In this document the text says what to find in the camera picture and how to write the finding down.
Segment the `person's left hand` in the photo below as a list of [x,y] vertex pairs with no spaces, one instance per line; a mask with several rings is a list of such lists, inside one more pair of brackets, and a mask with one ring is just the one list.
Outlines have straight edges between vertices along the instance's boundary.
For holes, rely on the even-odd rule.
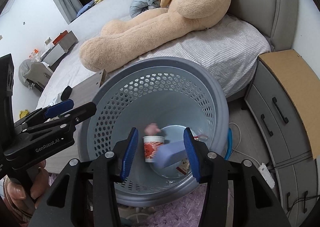
[[5,177],[3,186],[4,203],[16,217],[31,217],[49,188],[49,174],[45,166],[46,161],[40,162],[36,166],[37,175],[32,186],[27,187],[27,190],[18,180]]

